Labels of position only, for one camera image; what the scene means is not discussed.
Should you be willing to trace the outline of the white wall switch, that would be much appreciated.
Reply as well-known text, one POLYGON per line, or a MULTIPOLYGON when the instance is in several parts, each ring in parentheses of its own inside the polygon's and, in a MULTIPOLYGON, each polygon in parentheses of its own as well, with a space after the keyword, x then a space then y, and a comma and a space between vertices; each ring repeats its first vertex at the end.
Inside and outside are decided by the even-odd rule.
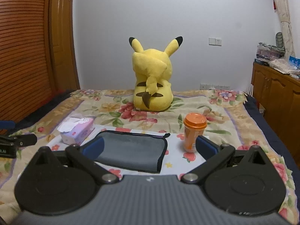
POLYGON ((212 46, 222 46, 222 40, 216 38, 209 38, 208 44, 212 46))

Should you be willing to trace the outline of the yellow Pikachu plush toy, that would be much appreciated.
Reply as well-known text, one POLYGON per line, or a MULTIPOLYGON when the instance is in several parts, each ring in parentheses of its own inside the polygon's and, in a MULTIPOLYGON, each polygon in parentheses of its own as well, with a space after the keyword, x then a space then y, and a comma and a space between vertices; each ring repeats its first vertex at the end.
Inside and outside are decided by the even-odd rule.
POLYGON ((183 37, 173 39, 164 51, 144 50, 136 38, 129 38, 133 48, 133 71, 136 76, 133 103, 141 111, 161 112, 173 101, 171 83, 172 56, 183 42, 183 37))

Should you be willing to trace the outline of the wooden louvered wardrobe door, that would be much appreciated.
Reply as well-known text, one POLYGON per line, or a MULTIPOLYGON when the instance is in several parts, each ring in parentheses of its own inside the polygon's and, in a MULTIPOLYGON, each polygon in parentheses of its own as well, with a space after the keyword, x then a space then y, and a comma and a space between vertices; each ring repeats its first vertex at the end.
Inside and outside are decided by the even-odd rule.
POLYGON ((73 0, 1 0, 1 120, 79 88, 73 0))

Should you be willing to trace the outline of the white fruit-print cloth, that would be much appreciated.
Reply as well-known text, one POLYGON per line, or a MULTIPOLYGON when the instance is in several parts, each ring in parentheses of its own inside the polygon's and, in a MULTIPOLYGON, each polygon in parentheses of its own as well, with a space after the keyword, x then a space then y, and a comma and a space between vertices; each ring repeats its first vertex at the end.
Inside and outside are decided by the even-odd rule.
MULTIPOLYGON (((94 125, 94 130, 90 135, 83 141, 81 145, 86 144, 88 141, 92 140, 96 134, 105 130, 115 130, 115 127, 109 127, 104 125, 94 125)), ((131 130, 133 133, 142 133, 142 134, 151 134, 162 136, 166 132, 153 132, 153 131, 144 131, 144 130, 131 130)), ((122 169, 115 166, 108 166, 101 163, 97 163, 101 167, 104 167, 106 170, 112 172, 119 178, 122 178, 123 175, 177 175, 180 179, 183 173, 191 171, 198 165, 205 162, 205 159, 197 152, 195 153, 186 153, 183 149, 183 133, 171 133, 167 138, 167 151, 162 162, 162 169, 159 174, 150 174, 149 172, 140 172, 132 171, 127 169, 122 169)), ((29 163, 30 159, 36 153, 39 147, 48 146, 53 151, 64 150, 67 145, 64 144, 61 140, 59 132, 54 131, 54 134, 47 135, 46 137, 38 138, 38 142, 34 146, 26 147, 22 149, 21 159, 17 159, 14 166, 14 175, 17 179, 20 177, 26 165, 29 163)))

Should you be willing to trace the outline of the clutter stack on cabinet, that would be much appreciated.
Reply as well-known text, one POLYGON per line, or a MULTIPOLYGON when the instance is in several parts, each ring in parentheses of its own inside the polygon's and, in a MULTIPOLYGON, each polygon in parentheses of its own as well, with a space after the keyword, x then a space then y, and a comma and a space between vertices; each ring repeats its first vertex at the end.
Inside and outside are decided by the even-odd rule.
POLYGON ((275 59, 283 58, 285 55, 283 35, 281 32, 276 34, 276 45, 259 42, 256 50, 254 62, 269 66, 269 62, 275 59))

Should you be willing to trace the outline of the purple tissue box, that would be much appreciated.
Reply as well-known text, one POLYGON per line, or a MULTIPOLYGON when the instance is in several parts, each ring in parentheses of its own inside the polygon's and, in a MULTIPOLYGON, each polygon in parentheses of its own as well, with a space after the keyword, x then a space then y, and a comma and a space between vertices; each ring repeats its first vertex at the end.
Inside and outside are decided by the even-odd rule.
POLYGON ((80 145, 95 129, 92 117, 67 117, 57 128, 64 144, 80 145))

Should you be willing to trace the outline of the beige tied curtain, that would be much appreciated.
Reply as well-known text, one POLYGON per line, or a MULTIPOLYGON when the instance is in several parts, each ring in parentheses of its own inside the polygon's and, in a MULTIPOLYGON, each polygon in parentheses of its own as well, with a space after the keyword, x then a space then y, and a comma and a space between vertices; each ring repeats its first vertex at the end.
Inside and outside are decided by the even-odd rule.
POLYGON ((278 17, 280 20, 283 42, 285 48, 285 59, 289 59, 290 56, 295 56, 293 38, 292 38, 292 26, 290 20, 290 11, 288 0, 274 0, 276 8, 278 10, 278 17))

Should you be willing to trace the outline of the wooden sideboard cabinet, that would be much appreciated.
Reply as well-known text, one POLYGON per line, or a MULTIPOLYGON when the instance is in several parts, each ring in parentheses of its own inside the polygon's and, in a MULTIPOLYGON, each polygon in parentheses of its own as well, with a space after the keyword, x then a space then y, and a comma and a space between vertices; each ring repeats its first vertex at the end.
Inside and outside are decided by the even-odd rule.
POLYGON ((251 83, 266 122, 299 166, 299 79, 254 62, 251 83))

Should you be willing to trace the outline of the blue picture card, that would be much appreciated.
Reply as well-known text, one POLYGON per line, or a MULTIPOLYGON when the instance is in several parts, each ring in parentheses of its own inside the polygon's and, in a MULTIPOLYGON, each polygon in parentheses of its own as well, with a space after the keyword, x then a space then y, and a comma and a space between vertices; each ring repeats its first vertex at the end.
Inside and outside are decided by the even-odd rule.
POLYGON ((295 69, 300 69, 300 59, 290 56, 289 57, 289 63, 295 68, 295 69))

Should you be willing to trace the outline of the floral bed blanket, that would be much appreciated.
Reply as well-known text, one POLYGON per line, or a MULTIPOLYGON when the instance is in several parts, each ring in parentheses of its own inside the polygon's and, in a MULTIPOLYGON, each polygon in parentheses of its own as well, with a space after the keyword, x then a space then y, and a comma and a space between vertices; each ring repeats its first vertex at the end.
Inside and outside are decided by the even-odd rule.
POLYGON ((177 92, 166 111, 138 111, 133 105, 131 90, 77 90, 66 92, 19 121, 11 135, 35 134, 38 142, 17 151, 15 159, 1 159, 1 218, 10 223, 20 209, 13 189, 18 175, 39 147, 49 145, 52 150, 63 149, 57 127, 68 116, 94 118, 95 132, 115 129, 142 133, 175 134, 184 138, 184 118, 197 112, 207 118, 205 135, 216 144, 231 144, 247 150, 259 145, 282 178, 287 195, 280 215, 292 224, 299 223, 299 170, 289 151, 266 123, 253 97, 240 91, 218 94, 215 90, 177 92))

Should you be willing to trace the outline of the orange plastic cup with lid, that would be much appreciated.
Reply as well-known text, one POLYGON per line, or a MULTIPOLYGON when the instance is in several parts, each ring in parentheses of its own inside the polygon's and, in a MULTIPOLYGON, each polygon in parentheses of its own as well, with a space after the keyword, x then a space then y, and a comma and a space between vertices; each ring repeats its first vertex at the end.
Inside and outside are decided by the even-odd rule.
POLYGON ((184 149, 187 152, 196 151, 196 139, 202 136, 207 127, 207 119, 200 113, 189 113, 184 118, 184 149))

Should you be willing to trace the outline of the purple and grey towel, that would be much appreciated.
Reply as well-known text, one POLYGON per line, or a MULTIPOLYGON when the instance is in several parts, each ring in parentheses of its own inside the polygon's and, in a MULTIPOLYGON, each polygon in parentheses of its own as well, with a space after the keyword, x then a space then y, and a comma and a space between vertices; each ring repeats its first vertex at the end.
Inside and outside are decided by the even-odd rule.
POLYGON ((105 130, 95 136, 104 139, 105 147, 94 161, 132 171, 160 173, 169 136, 170 133, 158 136, 105 130))

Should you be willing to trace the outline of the white wall power outlets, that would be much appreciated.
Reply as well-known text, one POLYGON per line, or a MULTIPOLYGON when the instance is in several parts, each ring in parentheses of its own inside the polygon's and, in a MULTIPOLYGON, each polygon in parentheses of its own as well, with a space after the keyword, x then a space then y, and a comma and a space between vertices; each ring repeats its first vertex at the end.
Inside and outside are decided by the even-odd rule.
POLYGON ((230 86, 228 86, 228 85, 202 84, 201 83, 199 89, 200 90, 212 90, 212 89, 230 90, 230 86))

